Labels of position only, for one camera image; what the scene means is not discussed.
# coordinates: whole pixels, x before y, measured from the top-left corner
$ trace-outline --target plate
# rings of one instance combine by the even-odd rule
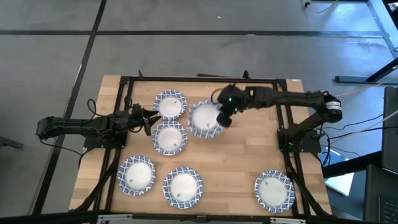
[[[292,181],[277,170],[266,170],[254,184],[254,195],[260,205],[272,213],[288,210],[295,200]]]
[[[190,208],[201,198],[203,182],[194,169],[187,166],[178,167],[164,179],[163,193],[171,206],[179,209]]]
[[[164,121],[152,133],[155,150],[166,156],[176,155],[185,149],[187,140],[187,131],[178,121]]]
[[[122,163],[118,172],[123,193],[140,196],[155,184],[155,165],[145,156],[132,156]]]
[[[189,110],[188,129],[202,139],[215,138],[224,130],[217,122],[221,104],[210,100],[199,101]]]
[[[164,90],[160,92],[154,103],[154,110],[164,120],[176,119],[187,109],[187,99],[178,90]]]

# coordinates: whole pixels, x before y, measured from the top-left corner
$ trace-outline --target floor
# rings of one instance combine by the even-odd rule
[[[384,6],[380,0],[371,1],[392,43],[398,46],[398,33]],[[100,3],[101,0],[3,0],[0,31],[92,30]],[[322,9],[329,4],[314,1],[311,6]],[[305,10],[299,0],[112,0],[106,3],[99,30],[378,28],[367,5],[361,2],[339,2],[329,11],[314,14]],[[50,155],[50,148],[41,145],[35,136],[36,124],[46,116],[63,115],[88,40],[88,35],[0,35],[0,136],[25,145],[23,150],[0,150],[0,217],[26,215],[32,210]],[[72,116],[91,116],[86,101],[96,98],[103,75],[137,75],[141,70],[147,76],[207,73],[240,77],[249,70],[252,77],[301,79],[307,91],[339,94],[363,86],[337,84],[334,76],[369,76],[392,59],[384,39],[369,36],[97,35]],[[380,115],[383,93],[381,86],[342,96],[344,118],[330,126],[340,128]],[[330,136],[337,136],[367,125],[348,127],[342,132],[327,131]],[[65,138],[65,147],[81,152],[82,145],[82,137]],[[357,134],[334,146],[360,155],[379,151],[381,132]],[[341,153],[348,158],[355,156]],[[44,213],[68,210],[77,162],[75,154],[61,153]],[[364,178],[354,179],[358,186],[352,190],[356,192],[354,196],[341,199],[330,190],[330,201],[342,211],[341,200],[352,203],[356,210],[344,212],[362,218]]]

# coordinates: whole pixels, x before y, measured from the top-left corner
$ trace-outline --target wooden table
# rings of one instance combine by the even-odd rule
[[[104,76],[97,99],[99,114],[113,112],[118,93],[120,76]],[[238,83],[246,85],[269,86],[270,84]],[[187,111],[177,121],[187,129],[188,109],[199,100],[208,99],[211,93],[226,86],[226,83],[200,82],[144,82],[135,81],[132,89],[132,101],[151,110],[158,93],[166,89],[181,91],[187,98]],[[300,80],[287,80],[288,91],[303,91]],[[308,117],[308,109],[292,107],[295,123]],[[132,197],[121,192],[116,181],[112,212],[121,213],[161,213],[161,214],[207,214],[207,215],[248,215],[268,216],[254,197],[254,182],[258,175],[267,169],[285,172],[283,155],[279,151],[276,129],[279,127],[275,107],[261,110],[247,110],[233,116],[230,128],[225,129],[217,138],[199,139],[188,131],[187,147],[176,156],[158,154],[143,131],[129,133],[127,144],[122,150],[119,164],[133,155],[144,155],[154,161],[156,182],[154,187],[143,196]],[[70,208],[76,208],[88,196],[98,182],[104,149],[94,149],[81,161]],[[305,183],[315,200],[325,211],[331,213],[322,169],[319,161],[309,153],[301,153]],[[198,171],[203,178],[204,194],[192,208],[180,210],[169,205],[163,195],[162,181],[176,167],[189,166]],[[302,199],[298,187],[297,204],[302,213]],[[108,186],[104,187],[100,208]],[[278,214],[291,215],[291,210]]]

